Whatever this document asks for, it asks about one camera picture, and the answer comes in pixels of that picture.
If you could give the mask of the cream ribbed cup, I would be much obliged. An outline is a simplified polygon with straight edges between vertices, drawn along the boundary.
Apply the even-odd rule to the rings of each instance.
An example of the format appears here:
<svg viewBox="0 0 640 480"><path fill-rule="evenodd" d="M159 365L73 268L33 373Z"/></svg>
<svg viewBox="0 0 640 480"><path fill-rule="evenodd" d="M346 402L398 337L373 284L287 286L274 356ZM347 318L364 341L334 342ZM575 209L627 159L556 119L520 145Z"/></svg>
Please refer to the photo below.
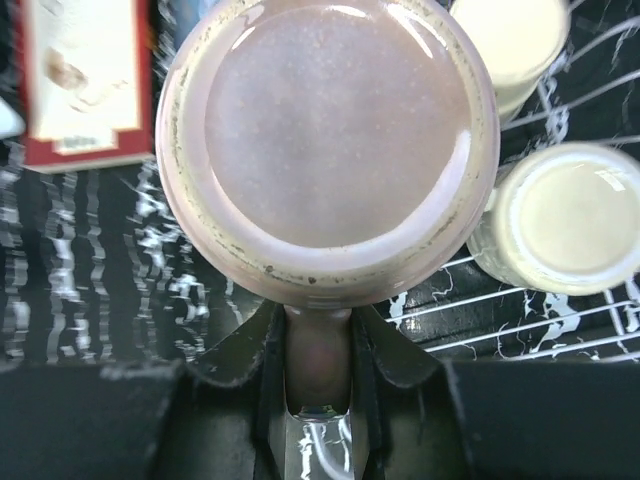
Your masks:
<svg viewBox="0 0 640 480"><path fill-rule="evenodd" d="M639 270L639 162L566 142L503 166L466 245L509 285L572 296L615 287Z"/></svg>

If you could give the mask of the pink cup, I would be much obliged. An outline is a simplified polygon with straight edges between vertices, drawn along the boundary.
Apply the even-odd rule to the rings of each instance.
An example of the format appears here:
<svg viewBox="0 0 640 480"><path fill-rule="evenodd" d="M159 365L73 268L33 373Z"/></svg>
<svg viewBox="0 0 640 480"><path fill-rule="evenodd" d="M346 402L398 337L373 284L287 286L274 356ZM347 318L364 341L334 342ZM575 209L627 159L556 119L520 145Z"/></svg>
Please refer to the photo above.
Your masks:
<svg viewBox="0 0 640 480"><path fill-rule="evenodd" d="M486 68L434 1L221 1L173 60L155 135L199 253L285 307L292 413L346 410L352 309L460 249L500 149Z"/></svg>

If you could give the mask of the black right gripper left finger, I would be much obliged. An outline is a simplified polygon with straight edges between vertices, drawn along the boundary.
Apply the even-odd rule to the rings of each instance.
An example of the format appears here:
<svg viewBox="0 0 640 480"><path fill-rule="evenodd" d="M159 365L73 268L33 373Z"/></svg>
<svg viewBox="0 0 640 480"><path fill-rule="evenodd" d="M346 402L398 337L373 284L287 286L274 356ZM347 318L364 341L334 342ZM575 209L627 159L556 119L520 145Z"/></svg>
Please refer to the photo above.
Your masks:
<svg viewBox="0 0 640 480"><path fill-rule="evenodd" d="M5 479L281 479L284 310L192 363L1 368Z"/></svg>

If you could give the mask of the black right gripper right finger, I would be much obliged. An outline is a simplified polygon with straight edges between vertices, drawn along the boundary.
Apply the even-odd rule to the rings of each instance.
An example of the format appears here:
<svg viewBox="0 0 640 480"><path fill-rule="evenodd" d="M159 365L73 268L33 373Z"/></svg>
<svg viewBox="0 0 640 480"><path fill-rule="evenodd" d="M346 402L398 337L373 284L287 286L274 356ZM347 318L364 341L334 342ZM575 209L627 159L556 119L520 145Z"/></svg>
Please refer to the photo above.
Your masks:
<svg viewBox="0 0 640 480"><path fill-rule="evenodd" d="M351 317L359 479L635 479L639 367L438 360L373 307Z"/></svg>

